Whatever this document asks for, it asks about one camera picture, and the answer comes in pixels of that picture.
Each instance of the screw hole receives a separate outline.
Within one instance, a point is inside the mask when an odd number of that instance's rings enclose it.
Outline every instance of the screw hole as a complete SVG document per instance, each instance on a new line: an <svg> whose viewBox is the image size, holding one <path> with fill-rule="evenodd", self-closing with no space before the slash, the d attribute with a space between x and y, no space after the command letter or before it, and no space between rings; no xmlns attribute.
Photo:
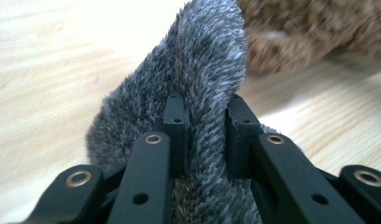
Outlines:
<svg viewBox="0 0 381 224"><path fill-rule="evenodd" d="M70 188L82 186L92 179L92 173L89 171L77 171L66 178L65 184Z"/></svg>
<svg viewBox="0 0 381 224"><path fill-rule="evenodd" d="M313 199L313 201L315 201L316 203L319 203L319 204L322 204L322 205L327 205L327 204L328 204L328 200L327 200L327 198L325 198L325 197L322 196L321 194L313 194L313 195L312 195L312 199Z"/></svg>
<svg viewBox="0 0 381 224"><path fill-rule="evenodd" d="M269 135L267 137L267 140L273 144L276 144L276 145L281 145L281 144L284 144L284 138L280 137L280 136L277 136L277 135Z"/></svg>
<svg viewBox="0 0 381 224"><path fill-rule="evenodd" d="M133 203L137 205L144 204L148 201L149 197L146 193L139 193L133 197Z"/></svg>
<svg viewBox="0 0 381 224"><path fill-rule="evenodd" d="M148 144L158 144L161 141L162 141L162 137L157 134L152 134L145 138L145 142Z"/></svg>
<svg viewBox="0 0 381 224"><path fill-rule="evenodd" d="M374 173L366 170L357 170L354 172L354 176L362 183L372 186L381 187L381 178Z"/></svg>

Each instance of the wooden surface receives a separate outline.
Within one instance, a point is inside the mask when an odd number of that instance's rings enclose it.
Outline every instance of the wooden surface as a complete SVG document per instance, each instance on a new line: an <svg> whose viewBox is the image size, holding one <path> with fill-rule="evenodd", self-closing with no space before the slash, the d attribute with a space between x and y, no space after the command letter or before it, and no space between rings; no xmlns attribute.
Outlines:
<svg viewBox="0 0 381 224"><path fill-rule="evenodd" d="M0 223L26 218L58 173L88 162L103 97L184 2L0 0ZM248 74L240 94L316 166L381 170L381 63L336 52L284 76Z"/></svg>

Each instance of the furry windscreen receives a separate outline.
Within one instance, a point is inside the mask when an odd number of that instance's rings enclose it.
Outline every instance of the furry windscreen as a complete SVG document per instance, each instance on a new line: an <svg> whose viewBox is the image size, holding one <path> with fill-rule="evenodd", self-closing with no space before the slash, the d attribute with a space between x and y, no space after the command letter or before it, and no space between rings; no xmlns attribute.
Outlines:
<svg viewBox="0 0 381 224"><path fill-rule="evenodd" d="M129 160L136 138L161 119L169 94L190 111L190 178L174 188L176 223L261 223L248 180L228 178L225 109L246 68L241 10L233 0L194 0L165 39L116 90L95 118L87 144L104 171Z"/></svg>

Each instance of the metal grommet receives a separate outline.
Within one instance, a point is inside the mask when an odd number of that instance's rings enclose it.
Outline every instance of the metal grommet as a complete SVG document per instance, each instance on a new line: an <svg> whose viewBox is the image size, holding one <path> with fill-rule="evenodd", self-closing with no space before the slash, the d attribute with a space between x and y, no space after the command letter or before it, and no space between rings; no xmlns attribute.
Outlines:
<svg viewBox="0 0 381 224"><path fill-rule="evenodd" d="M366 170L357 170L354 172L354 176L362 183L372 186L381 187L381 178L374 173Z"/></svg>
<svg viewBox="0 0 381 224"><path fill-rule="evenodd" d="M281 145L284 144L285 140L284 138L278 136L278 135L269 135L266 138L270 143L276 144L276 145Z"/></svg>
<svg viewBox="0 0 381 224"><path fill-rule="evenodd" d="M145 138L145 142L148 144L158 144L162 141L162 137L157 134L151 134Z"/></svg>
<svg viewBox="0 0 381 224"><path fill-rule="evenodd" d="M79 180L74 180L74 177L76 177L77 175L84 175L84 177ZM77 171L71 174L69 177L67 177L67 179L65 180L65 184L70 188L76 188L86 184L91 179L92 173L90 171Z"/></svg>

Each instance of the brown fur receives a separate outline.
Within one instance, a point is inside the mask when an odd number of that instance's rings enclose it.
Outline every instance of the brown fur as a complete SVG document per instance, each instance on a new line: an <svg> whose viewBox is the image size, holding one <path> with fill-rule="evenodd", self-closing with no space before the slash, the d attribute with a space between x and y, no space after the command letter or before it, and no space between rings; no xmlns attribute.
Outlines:
<svg viewBox="0 0 381 224"><path fill-rule="evenodd" d="M288 72L338 47L381 60L381 0L237 0L248 69ZM269 37L274 31L288 35Z"/></svg>

